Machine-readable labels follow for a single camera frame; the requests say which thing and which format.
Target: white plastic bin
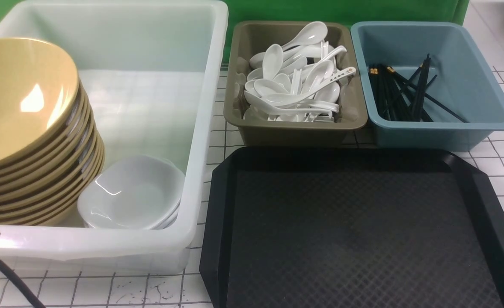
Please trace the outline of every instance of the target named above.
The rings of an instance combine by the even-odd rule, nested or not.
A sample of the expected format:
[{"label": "white plastic bin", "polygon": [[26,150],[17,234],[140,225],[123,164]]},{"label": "white plastic bin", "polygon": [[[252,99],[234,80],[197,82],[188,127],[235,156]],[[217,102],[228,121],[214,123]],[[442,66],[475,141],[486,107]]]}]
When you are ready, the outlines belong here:
[{"label": "white plastic bin", "polygon": [[0,226],[16,269],[181,272],[196,231],[213,101],[227,28],[214,0],[28,0],[0,37],[33,37],[74,58],[107,148],[172,160],[186,173],[178,218],[164,230]]}]

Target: textured tray surface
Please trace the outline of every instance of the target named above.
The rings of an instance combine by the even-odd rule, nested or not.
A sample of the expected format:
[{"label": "textured tray surface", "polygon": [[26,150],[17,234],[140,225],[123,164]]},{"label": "textured tray surface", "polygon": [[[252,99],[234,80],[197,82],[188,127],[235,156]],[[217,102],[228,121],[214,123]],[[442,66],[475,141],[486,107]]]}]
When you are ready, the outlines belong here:
[{"label": "textured tray surface", "polygon": [[240,170],[227,300],[502,306],[453,175],[375,170]]}]

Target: brown container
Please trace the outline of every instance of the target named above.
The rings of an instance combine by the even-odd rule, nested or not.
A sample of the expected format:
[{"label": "brown container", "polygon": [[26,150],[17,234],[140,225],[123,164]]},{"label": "brown container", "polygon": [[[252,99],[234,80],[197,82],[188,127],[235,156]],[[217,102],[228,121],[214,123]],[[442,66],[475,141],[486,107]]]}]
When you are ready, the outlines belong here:
[{"label": "brown container", "polygon": [[[248,60],[272,44],[283,45],[307,25],[301,21],[245,21],[238,24],[233,32],[231,56],[227,72],[227,88],[223,115],[239,128],[246,146],[341,146],[345,135],[360,129],[368,121],[368,112],[362,91],[359,72],[348,86],[342,86],[338,99],[340,112],[335,115],[336,123],[298,123],[284,121],[244,121],[242,115],[249,107],[244,99],[243,87],[236,87],[238,73],[248,75]],[[345,46],[347,54],[336,57],[339,69],[353,66],[357,68],[356,57],[349,29],[326,23],[326,41],[333,47]]]}]

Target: plastic container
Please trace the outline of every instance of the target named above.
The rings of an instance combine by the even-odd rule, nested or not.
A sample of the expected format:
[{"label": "plastic container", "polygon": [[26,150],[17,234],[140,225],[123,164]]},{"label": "plastic container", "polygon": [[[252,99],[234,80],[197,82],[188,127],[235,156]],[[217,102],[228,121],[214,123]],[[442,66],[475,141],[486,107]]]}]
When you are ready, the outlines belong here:
[{"label": "plastic container", "polygon": [[[245,21],[235,27],[223,115],[229,123],[239,128],[246,146],[340,146],[349,131],[359,129],[367,123],[366,105],[358,74],[348,86],[342,87],[342,94],[338,99],[341,108],[337,123],[250,122],[242,119],[248,103],[242,91],[235,99],[236,75],[247,75],[250,66],[238,65],[237,62],[248,62],[253,55],[265,51],[272,44],[287,43],[307,24],[301,21]],[[338,24],[326,25],[326,40],[334,47],[343,45],[347,49],[344,58],[341,55],[336,57],[338,68],[356,67],[349,29]]]},{"label": "plastic container", "polygon": [[60,45],[76,61],[106,151],[185,172],[178,217],[164,230],[0,226],[0,257],[17,269],[129,269],[178,273],[197,228],[213,101],[227,27],[213,0],[31,0],[0,23],[0,37]]},{"label": "plastic container", "polygon": [[[504,93],[471,35],[451,23],[379,21],[351,28],[368,115],[376,126],[377,146],[469,151],[493,131],[504,130]],[[427,93],[469,123],[462,123],[430,100],[424,109],[433,123],[387,121],[377,113],[367,74],[370,64],[392,66],[408,78],[427,54]]]}]

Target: blue plastic container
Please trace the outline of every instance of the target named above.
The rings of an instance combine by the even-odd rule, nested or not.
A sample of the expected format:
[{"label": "blue plastic container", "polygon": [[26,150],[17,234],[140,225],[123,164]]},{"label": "blue plastic container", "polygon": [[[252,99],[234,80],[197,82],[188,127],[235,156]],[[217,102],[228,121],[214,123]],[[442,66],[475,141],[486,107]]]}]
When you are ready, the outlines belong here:
[{"label": "blue plastic container", "polygon": [[[351,28],[368,115],[381,148],[469,151],[504,130],[504,93],[467,30],[451,23],[366,21]],[[430,54],[427,93],[469,123],[425,99],[433,123],[387,121],[377,113],[368,66],[383,63],[409,78]]]}]

